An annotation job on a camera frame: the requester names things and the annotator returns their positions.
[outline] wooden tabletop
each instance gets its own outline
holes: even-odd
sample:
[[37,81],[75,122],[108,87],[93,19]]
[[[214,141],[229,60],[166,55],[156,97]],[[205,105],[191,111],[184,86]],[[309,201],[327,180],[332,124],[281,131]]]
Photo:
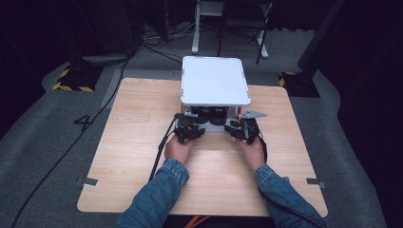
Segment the wooden tabletop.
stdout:
[[[288,177],[296,190],[325,217],[320,188],[307,184],[316,175],[287,92],[276,86],[249,85],[248,108],[268,114],[257,118],[267,143],[268,164]],[[181,108],[181,82],[124,79],[110,112],[78,201],[83,212],[123,212],[147,183],[158,145]],[[186,164],[187,185],[173,215],[268,216],[253,173],[228,133],[206,132]]]

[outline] denim jacket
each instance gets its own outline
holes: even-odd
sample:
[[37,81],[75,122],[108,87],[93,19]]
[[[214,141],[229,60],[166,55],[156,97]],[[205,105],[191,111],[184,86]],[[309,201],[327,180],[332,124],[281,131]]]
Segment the denim jacket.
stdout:
[[[131,205],[122,213],[118,220],[118,227],[163,227],[169,211],[175,205],[188,179],[189,174],[180,162],[173,159],[165,160],[155,178],[140,190]],[[257,169],[255,179],[260,192],[266,198],[291,207],[326,225],[326,221],[314,207],[268,165],[264,164]],[[279,209],[269,202],[266,205],[278,228],[316,227],[311,222]]]

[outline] black cable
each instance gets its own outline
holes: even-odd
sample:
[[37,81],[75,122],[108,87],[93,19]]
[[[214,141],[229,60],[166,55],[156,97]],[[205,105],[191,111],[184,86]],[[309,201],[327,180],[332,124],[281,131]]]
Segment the black cable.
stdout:
[[155,158],[154,165],[152,167],[152,171],[150,174],[150,178],[148,179],[148,182],[150,182],[154,178],[154,174],[155,174],[155,171],[157,170],[158,162],[160,161],[161,154],[163,153],[163,147],[165,146],[166,141],[168,140],[168,137],[170,135],[169,131],[171,130],[171,127],[177,118],[178,118],[178,114],[175,114],[174,119],[172,120],[171,124],[169,125],[168,129],[166,130],[166,133],[163,136],[163,139],[161,140],[160,145],[158,146],[157,157]]
[[[142,49],[142,48],[140,48],[140,50],[145,51],[145,52],[149,52],[149,53],[153,53],[153,51],[146,50],[146,49]],[[162,54],[165,54],[165,55],[171,55],[171,56],[174,56],[174,57],[176,57],[176,58],[178,58],[178,59],[182,59],[182,57],[181,57],[181,56],[176,55],[176,54],[169,54],[169,53],[166,53],[166,52],[161,52],[161,51],[159,51],[159,52],[160,52],[160,53],[162,53]]]
[[106,104],[98,111],[98,113],[95,115],[95,117],[92,119],[92,121],[90,122],[89,125],[87,125],[82,132],[78,135],[78,137],[74,140],[74,142],[68,147],[68,149],[63,153],[63,155],[59,158],[59,160],[53,164],[53,166],[49,169],[49,171],[45,174],[45,176],[39,181],[39,183],[35,186],[35,188],[32,190],[32,192],[29,194],[29,196],[27,197],[27,199],[25,200],[24,204],[21,206],[20,210],[18,211],[17,215],[14,218],[14,221],[11,225],[11,228],[14,228],[18,219],[20,218],[22,212],[24,211],[25,207],[27,206],[27,204],[29,203],[30,199],[33,197],[33,195],[36,193],[36,191],[39,189],[39,187],[42,185],[42,183],[45,182],[45,180],[50,176],[50,174],[53,172],[53,170],[57,167],[57,165],[63,160],[63,158],[68,154],[68,152],[70,152],[70,150],[72,149],[72,147],[81,139],[81,137],[83,137],[84,133],[86,133],[86,131],[89,129],[89,127],[95,122],[95,120],[98,118],[99,115],[101,115],[101,113],[105,110],[105,108],[107,107],[107,105],[110,103],[110,101],[112,100],[112,98],[115,96],[115,93],[118,91],[119,85],[120,85],[120,81],[123,78],[124,75],[124,71],[125,71],[125,67],[128,63],[128,61],[131,59],[131,57],[127,58],[126,61],[124,62],[124,64],[121,67],[121,77],[119,79],[119,83],[116,85],[115,90],[113,91],[112,95],[110,96],[109,100],[107,100]]
[[[182,30],[177,30],[176,28],[173,28],[173,31],[168,33],[168,41],[163,40],[163,38],[160,35],[153,33],[152,30],[146,30],[144,32],[144,36],[147,33],[151,33],[151,34],[147,37],[143,37],[143,42],[145,45],[147,45],[148,47],[152,47],[152,48],[166,46],[167,44],[171,43],[172,41],[179,41],[181,39],[184,39],[186,36],[191,35],[191,34],[189,34],[189,32],[191,31],[191,28],[193,25],[195,25],[195,23],[192,23],[190,26],[188,26]],[[145,40],[152,40],[152,39],[158,39],[157,44],[150,44],[150,43],[145,42]]]
[[251,43],[255,42],[258,39],[258,33],[255,32],[252,39],[250,41],[245,41],[245,42],[229,42],[229,41],[222,41],[223,44],[227,45],[238,45],[238,46],[255,46],[255,45],[250,45]]
[[259,189],[259,192],[260,192],[260,194],[264,197],[265,200],[267,200],[268,202],[270,202],[270,203],[273,204],[274,206],[276,206],[276,207],[278,207],[278,208],[280,208],[280,209],[282,209],[282,210],[284,210],[284,211],[290,212],[290,213],[294,214],[295,216],[298,216],[298,217],[300,217],[300,218],[302,218],[302,219],[305,219],[305,220],[307,220],[307,221],[313,223],[313,224],[314,224],[315,226],[317,226],[317,227],[320,227],[320,228],[326,228],[326,227],[327,227],[326,225],[324,225],[324,224],[322,224],[322,223],[320,223],[320,222],[318,222],[318,221],[315,221],[314,219],[308,217],[307,215],[305,215],[305,214],[303,214],[303,213],[300,213],[299,211],[297,211],[297,210],[295,210],[295,209],[293,209],[293,208],[291,208],[291,207],[284,206],[284,205],[282,205],[282,204],[280,204],[280,203],[278,203],[278,202],[276,202],[276,201],[273,201],[272,199],[267,198],[267,197],[264,196],[264,194],[260,191],[260,189]]
[[178,61],[178,60],[176,60],[176,59],[174,59],[174,58],[171,58],[171,57],[169,57],[169,56],[167,56],[167,55],[165,55],[165,54],[163,54],[163,53],[161,53],[161,52],[159,52],[159,51],[157,51],[157,50],[155,50],[155,49],[153,49],[153,48],[148,47],[147,45],[145,45],[145,44],[143,44],[143,43],[141,43],[141,46],[144,47],[144,48],[147,48],[147,49],[149,49],[149,50],[151,50],[151,51],[153,51],[153,52],[155,52],[155,53],[161,54],[161,55],[165,56],[166,58],[171,59],[171,60],[173,60],[173,61],[175,61],[175,62],[177,62],[177,63],[179,63],[179,64],[182,63],[181,61]]
[[105,49],[107,49],[113,53],[122,53],[125,55],[124,58],[112,59],[112,60],[102,60],[102,61],[90,61],[90,60],[84,59],[85,62],[89,63],[89,65],[91,67],[108,67],[108,66],[113,66],[113,65],[118,65],[118,64],[124,63],[127,60],[127,58],[129,58],[129,59],[131,58],[130,55],[133,51],[136,51],[138,43],[139,43],[139,37],[142,37],[143,36],[142,34],[136,36],[136,40],[134,41],[133,47],[128,50],[124,50],[121,47],[109,47],[104,44],[104,42],[101,40],[101,38],[96,34],[94,29],[91,27],[91,24],[87,20],[86,16],[84,15],[80,6],[77,4],[76,0],[73,0],[73,2],[74,2],[76,9],[80,12],[83,20],[86,22],[86,26],[91,31],[92,35],[95,37],[95,39],[98,41],[98,43],[102,47],[104,47]]

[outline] person's right hand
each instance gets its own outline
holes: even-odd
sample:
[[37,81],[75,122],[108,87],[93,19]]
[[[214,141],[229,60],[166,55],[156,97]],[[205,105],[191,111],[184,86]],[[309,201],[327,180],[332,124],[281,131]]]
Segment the person's right hand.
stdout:
[[235,139],[235,142],[237,142],[242,149],[243,158],[253,172],[255,172],[259,166],[265,164],[263,145],[259,137],[256,137],[250,145],[239,139]]

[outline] metal bracket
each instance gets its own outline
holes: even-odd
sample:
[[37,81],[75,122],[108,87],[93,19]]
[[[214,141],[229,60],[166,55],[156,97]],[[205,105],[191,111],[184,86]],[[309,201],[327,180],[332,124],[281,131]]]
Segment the metal bracket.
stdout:
[[195,117],[198,118],[198,114],[193,114],[192,112],[189,112],[187,109],[183,112],[183,116],[187,116],[187,117]]
[[246,112],[238,115],[241,119],[253,119],[257,117],[266,117],[267,113],[257,112],[254,110],[247,109]]
[[75,181],[75,184],[77,184],[81,187],[83,187],[84,185],[96,187],[98,184],[98,180],[91,179],[91,178],[85,178],[85,179],[79,178],[79,179],[77,179],[77,181]]
[[245,138],[249,139],[248,123],[246,122],[243,122],[243,132],[245,133]]
[[306,179],[306,182],[308,184],[317,184],[317,185],[319,185],[320,188],[326,188],[325,182],[320,182],[317,179]]

